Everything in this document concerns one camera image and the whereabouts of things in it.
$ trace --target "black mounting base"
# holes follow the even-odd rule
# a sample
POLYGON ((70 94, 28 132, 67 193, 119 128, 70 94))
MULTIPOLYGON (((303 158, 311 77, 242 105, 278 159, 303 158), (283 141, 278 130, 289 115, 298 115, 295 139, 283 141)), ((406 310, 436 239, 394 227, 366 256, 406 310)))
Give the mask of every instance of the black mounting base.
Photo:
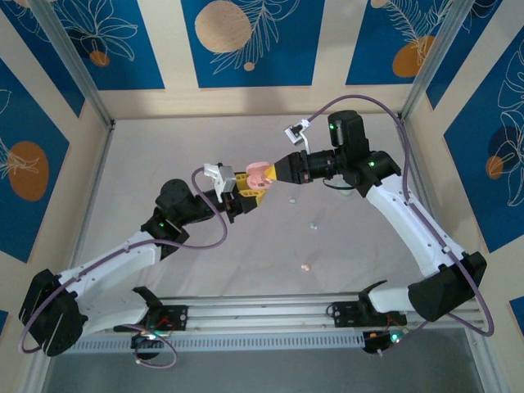
MULTIPOLYGON (((156 332, 184 332, 187 323, 186 305, 162 305, 162 302, 146 287, 136 287, 133 291, 137 292, 146 301, 149 310, 142 320, 138 323, 147 329, 156 332)), ((124 326, 115 326, 115 332, 134 332, 124 326)))
POLYGON ((364 332, 364 352, 376 354, 379 350, 387 350, 395 343, 389 332, 364 332))
MULTIPOLYGON (((34 276, 24 304, 18 315, 19 320, 27 325, 33 312, 60 285, 60 276, 48 269, 34 276)), ((47 356, 56 356, 68 350, 82 335, 82 326, 88 317, 79 312, 76 292, 62 291, 43 309, 29 330, 47 356)))
POLYGON ((358 301, 336 301, 327 311, 335 321, 335 328, 385 328, 392 323, 405 326, 408 322, 405 315, 398 312, 364 314, 358 301))

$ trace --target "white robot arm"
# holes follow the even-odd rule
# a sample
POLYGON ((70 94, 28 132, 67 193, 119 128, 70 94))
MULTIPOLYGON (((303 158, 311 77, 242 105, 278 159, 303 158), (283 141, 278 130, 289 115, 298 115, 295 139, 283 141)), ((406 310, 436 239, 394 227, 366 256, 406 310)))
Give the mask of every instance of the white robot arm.
MULTIPOLYGON (((449 253, 461 259, 477 285, 486 269, 484 258, 479 253, 466 254, 453 242, 402 184, 400 169, 395 162, 384 151, 369 150, 362 119, 356 112, 336 112, 329 116, 328 121, 334 150, 291 153, 270 167, 266 176, 272 180, 302 184, 315 178, 341 174, 388 219, 411 250, 424 276, 421 282, 400 285, 377 282, 361 291, 355 302, 359 326, 381 326, 387 313, 405 311, 415 311, 427 321, 435 321, 470 300, 472 289, 449 253), (435 232, 432 233, 423 220, 429 222, 435 232), (436 233, 446 240, 444 248, 436 233)), ((302 129, 293 131, 289 128, 288 131, 304 137, 302 129)), ((48 270, 35 276, 20 311, 19 318, 24 325, 54 290, 81 276, 50 302, 29 329, 46 355, 58 355, 81 336, 102 329, 128 323, 155 326, 163 305, 149 290, 140 287, 121 294, 114 293, 111 288, 131 273, 175 252, 178 248, 164 241, 184 243, 189 236, 183 226, 214 217, 215 211, 210 206, 217 212, 226 212, 232 223, 237 215, 248 213, 260 203, 258 194, 246 188, 246 174, 235 174, 233 169, 222 165, 206 165, 202 171, 213 178, 213 190, 193 196, 183 180, 170 180, 156 199, 153 216, 141 231, 100 259, 116 251, 125 252, 87 274, 82 272, 99 264, 100 259, 57 276, 48 270), (144 245, 130 247, 136 243, 144 245)))

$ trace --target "pink object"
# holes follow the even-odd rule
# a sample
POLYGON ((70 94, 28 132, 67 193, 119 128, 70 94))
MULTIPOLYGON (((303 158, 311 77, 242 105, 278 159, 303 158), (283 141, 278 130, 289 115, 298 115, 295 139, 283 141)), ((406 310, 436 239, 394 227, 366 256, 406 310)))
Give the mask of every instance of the pink object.
POLYGON ((269 189, 273 180, 266 177, 265 170, 270 166, 271 164, 265 161, 254 162, 253 164, 247 166, 246 173, 249 175, 247 177, 247 186, 251 190, 269 189))

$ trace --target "metal bar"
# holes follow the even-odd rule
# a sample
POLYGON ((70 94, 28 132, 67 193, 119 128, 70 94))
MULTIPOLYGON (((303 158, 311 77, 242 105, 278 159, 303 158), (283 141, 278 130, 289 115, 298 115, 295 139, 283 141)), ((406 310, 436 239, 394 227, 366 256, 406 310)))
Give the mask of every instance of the metal bar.
POLYGON ((40 350, 34 354, 23 371, 24 376, 20 380, 16 393, 43 391, 43 384, 50 363, 51 358, 48 358, 43 351, 40 350))
MULTIPOLYGON (((239 350, 315 350, 364 348, 362 332, 289 332, 245 335, 188 335, 174 334, 167 340, 178 352, 215 352, 239 350)), ((129 333, 90 336, 78 341, 68 354, 129 353, 129 333)), ((141 349, 142 353, 166 352, 169 348, 141 349)))
POLYGON ((448 15, 444 22, 442 22, 442 26, 436 35, 435 42, 431 45, 431 50, 427 54, 425 61, 422 63, 422 67, 415 77, 408 97, 402 107, 401 118, 404 123, 408 121, 414 107, 418 103, 418 100, 426 92, 427 86, 433 79, 433 76, 435 76, 436 71, 462 27, 464 19, 466 19, 466 16, 468 16, 468 13, 471 11, 474 3, 475 0, 461 0, 459 2, 453 1, 451 4, 448 15))
POLYGON ((485 337, 467 329, 466 338, 484 391, 509 393, 508 383, 503 377, 499 361, 490 347, 490 342, 485 337))
MULTIPOLYGON (((417 193, 417 197, 420 200, 420 203, 422 203, 422 205, 426 208, 431 217, 435 217, 435 211, 431 206, 431 200, 428 196, 427 188, 424 185, 424 176, 422 175, 422 171, 420 170, 420 163, 422 162, 421 157, 418 152, 418 149, 414 146, 413 143, 411 143, 411 141, 414 140, 414 135, 410 125, 411 123, 404 123, 406 133, 408 134, 408 140, 411 146, 411 161, 409 162, 409 169, 411 170, 413 184, 415 185, 415 192, 417 193)), ((399 139, 400 143, 402 143, 402 147, 404 147, 404 139, 400 136, 399 139)))
POLYGON ((98 94, 97 85, 53 11, 52 4, 46 0, 28 0, 28 4, 80 92, 91 103, 100 121, 107 129, 110 129, 112 127, 111 116, 98 94))
MULTIPOLYGON (((356 295, 298 295, 298 296, 232 296, 217 298, 185 298, 164 300, 164 304, 185 304, 189 306, 185 332, 170 332, 169 339, 175 347, 184 350, 187 342, 195 350, 231 350, 228 344, 213 342, 263 342, 268 337, 316 337, 312 341, 301 341, 300 348, 311 342, 325 342, 333 335, 338 337, 360 337, 364 331, 381 331, 384 327, 336 328, 333 319, 326 314, 326 308, 335 300, 357 300, 356 295)), ((483 328, 484 320, 474 300, 470 300, 455 311, 455 314, 483 328)), ((406 328, 413 330, 423 319, 416 313, 407 313, 406 328)), ((449 317, 443 317, 428 328, 462 327, 449 317)), ((391 326, 391 331, 404 327, 391 326)), ((129 333, 101 332, 81 339, 68 353, 102 353, 129 351, 129 333)), ((253 345, 246 348, 253 350, 253 345)))
POLYGON ((89 194, 88 207, 86 208, 84 219, 82 220, 82 226, 80 227, 79 235, 76 238, 75 248, 73 250, 73 255, 71 256, 68 269, 71 269, 77 262, 79 262, 79 257, 84 248, 84 243, 86 239, 86 234, 89 228, 89 222, 91 220, 91 215, 93 214, 93 209, 95 206, 95 200, 97 199, 98 188, 100 187, 100 182, 102 180, 102 174, 104 172, 104 167, 106 166, 107 156, 109 154, 109 149, 111 147, 111 141, 113 140, 113 130, 114 125, 110 128, 109 133, 107 134, 106 141, 104 143, 104 148, 98 161, 97 172, 93 180, 93 186, 91 187, 91 193, 89 194))

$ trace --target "leaf illustration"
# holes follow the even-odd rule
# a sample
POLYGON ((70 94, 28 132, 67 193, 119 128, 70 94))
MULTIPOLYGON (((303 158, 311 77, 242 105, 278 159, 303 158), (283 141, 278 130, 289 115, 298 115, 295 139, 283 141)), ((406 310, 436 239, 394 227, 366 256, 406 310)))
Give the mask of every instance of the leaf illustration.
POLYGON ((3 0, 3 2, 7 9, 16 17, 16 19, 18 19, 24 29, 35 34, 43 41, 47 43, 49 42, 47 35, 43 32, 42 27, 40 27, 40 24, 37 22, 33 12, 31 12, 29 8, 21 6, 14 0, 3 0))
POLYGON ((237 0, 235 3, 246 14, 251 25, 251 37, 240 49, 230 53, 215 53, 211 63, 219 63, 213 75, 234 65, 235 70, 250 62, 256 64, 269 52, 274 43, 278 43, 277 22, 287 18, 299 6, 300 0, 294 0, 287 12, 283 4, 291 0, 237 0))
POLYGON ((390 12, 393 27, 404 35, 408 43, 416 43, 425 35, 427 19, 422 15, 415 0, 390 0, 385 8, 390 12))
POLYGON ((6 89, 0 89, 0 115, 4 112, 9 105, 9 98, 11 97, 11 92, 6 89))

